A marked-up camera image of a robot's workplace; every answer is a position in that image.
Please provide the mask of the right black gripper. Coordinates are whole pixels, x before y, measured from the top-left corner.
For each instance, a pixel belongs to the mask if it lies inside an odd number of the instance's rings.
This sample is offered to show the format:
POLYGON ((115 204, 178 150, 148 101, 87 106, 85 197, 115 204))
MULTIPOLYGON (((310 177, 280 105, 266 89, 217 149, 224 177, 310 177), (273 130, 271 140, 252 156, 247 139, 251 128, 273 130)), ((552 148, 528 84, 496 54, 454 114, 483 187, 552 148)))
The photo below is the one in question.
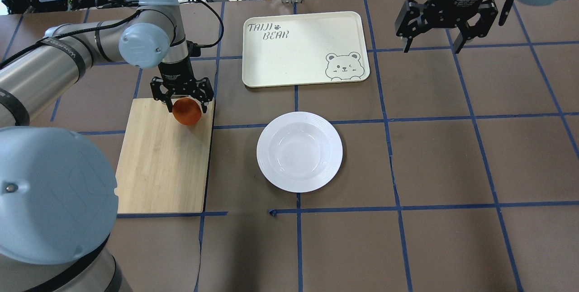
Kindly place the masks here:
POLYGON ((433 28, 458 28, 453 51, 459 54, 471 39, 486 36, 497 16, 494 0, 427 0, 422 4, 405 0, 394 27, 403 38, 403 53, 409 52, 419 34, 433 28))

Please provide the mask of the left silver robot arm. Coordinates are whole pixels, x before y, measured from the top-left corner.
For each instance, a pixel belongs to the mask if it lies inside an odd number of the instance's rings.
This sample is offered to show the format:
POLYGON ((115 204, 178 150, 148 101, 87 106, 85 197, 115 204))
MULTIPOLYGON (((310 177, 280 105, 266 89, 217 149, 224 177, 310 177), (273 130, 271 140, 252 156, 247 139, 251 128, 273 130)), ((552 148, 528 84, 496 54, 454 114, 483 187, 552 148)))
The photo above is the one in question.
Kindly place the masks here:
POLYGON ((134 98, 182 123, 213 100, 180 0, 52 24, 1 65, 1 290, 130 291, 106 249, 134 98))

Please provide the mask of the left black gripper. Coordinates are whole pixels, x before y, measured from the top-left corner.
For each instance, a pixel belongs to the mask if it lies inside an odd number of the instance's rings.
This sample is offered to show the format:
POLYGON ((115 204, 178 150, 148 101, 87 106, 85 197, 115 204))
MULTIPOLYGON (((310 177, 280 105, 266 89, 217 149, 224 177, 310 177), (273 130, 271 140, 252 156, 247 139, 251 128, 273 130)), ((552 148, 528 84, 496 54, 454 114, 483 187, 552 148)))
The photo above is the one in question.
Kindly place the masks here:
POLYGON ((209 78, 196 79, 190 61, 176 63, 161 62, 158 65, 161 76, 155 76, 150 82, 153 99, 161 101, 169 113, 172 113, 173 96, 190 96, 200 103, 203 113, 207 113, 209 104, 214 99, 214 91, 209 78))

